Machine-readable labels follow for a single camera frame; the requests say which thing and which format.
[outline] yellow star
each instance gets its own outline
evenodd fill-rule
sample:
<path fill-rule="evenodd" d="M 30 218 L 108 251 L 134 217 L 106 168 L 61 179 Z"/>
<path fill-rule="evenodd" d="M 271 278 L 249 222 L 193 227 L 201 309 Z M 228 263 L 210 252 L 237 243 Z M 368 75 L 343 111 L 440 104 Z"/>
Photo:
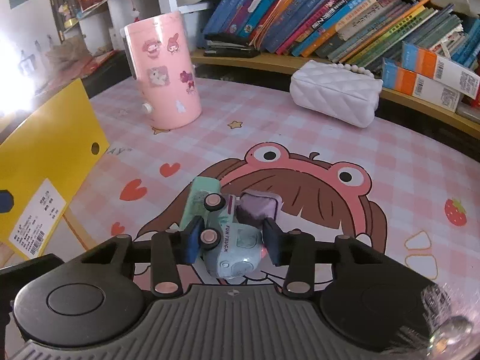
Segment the yellow star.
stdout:
<path fill-rule="evenodd" d="M 243 122 L 237 122 L 236 120 L 234 120 L 230 124 L 227 124 L 227 126 L 229 126 L 233 130 L 234 128 L 241 128 L 242 124 Z"/>
<path fill-rule="evenodd" d="M 157 135 L 159 132 L 169 132 L 170 130 L 160 130 L 159 128 L 152 127 L 153 135 Z"/>

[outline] ribbed gray surface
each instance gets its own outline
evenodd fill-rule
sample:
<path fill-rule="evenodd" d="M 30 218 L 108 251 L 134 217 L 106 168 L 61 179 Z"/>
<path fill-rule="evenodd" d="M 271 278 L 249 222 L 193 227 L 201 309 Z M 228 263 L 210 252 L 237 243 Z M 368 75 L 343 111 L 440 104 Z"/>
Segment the ribbed gray surface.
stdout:
<path fill-rule="evenodd" d="M 92 349 L 54 350 L 29 342 L 12 360 L 371 360 L 332 333 L 306 301 L 274 286 L 193 286 L 159 300 L 132 331 Z"/>

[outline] red heart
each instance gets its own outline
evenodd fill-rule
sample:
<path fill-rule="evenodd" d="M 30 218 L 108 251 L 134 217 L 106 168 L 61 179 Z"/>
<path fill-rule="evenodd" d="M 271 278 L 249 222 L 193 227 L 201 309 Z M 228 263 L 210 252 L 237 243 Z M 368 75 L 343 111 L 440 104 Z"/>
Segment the red heart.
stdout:
<path fill-rule="evenodd" d="M 115 222 L 112 225 L 112 228 L 110 230 L 110 234 L 112 237 L 115 237 L 119 234 L 123 234 L 125 232 L 125 226 L 120 226 L 120 222 Z"/>
<path fill-rule="evenodd" d="M 164 163 L 160 167 L 160 174 L 164 177 L 170 177 L 177 173 L 180 169 L 180 164 L 178 162 L 174 163 L 173 165 L 170 165 L 169 163 Z"/>
<path fill-rule="evenodd" d="M 126 202 L 131 202 L 132 200 L 138 200 L 146 195 L 147 188 L 139 188 L 142 180 L 136 178 L 135 180 L 130 181 L 120 194 L 120 200 L 125 200 Z"/>

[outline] purple book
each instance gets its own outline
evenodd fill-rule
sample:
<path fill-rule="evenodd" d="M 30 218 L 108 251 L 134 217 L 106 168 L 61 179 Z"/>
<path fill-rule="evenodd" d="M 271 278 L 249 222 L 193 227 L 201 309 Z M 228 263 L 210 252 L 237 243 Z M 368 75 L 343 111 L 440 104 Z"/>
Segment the purple book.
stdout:
<path fill-rule="evenodd" d="M 237 14 L 233 18 L 232 23 L 230 23 L 227 31 L 228 33 L 234 34 L 236 32 L 239 32 L 243 28 L 251 15 L 251 12 L 248 11 L 248 7 L 250 6 L 252 1 L 253 0 L 245 0 L 243 6 L 238 10 Z"/>

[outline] yellow folder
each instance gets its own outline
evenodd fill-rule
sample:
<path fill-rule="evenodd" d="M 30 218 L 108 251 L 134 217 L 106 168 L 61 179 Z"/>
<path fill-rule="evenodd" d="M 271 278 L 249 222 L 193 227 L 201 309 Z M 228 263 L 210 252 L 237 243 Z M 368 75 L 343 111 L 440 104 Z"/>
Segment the yellow folder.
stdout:
<path fill-rule="evenodd" d="M 33 258 L 109 143 L 79 79 L 19 120 L 0 117 L 0 242 Z"/>

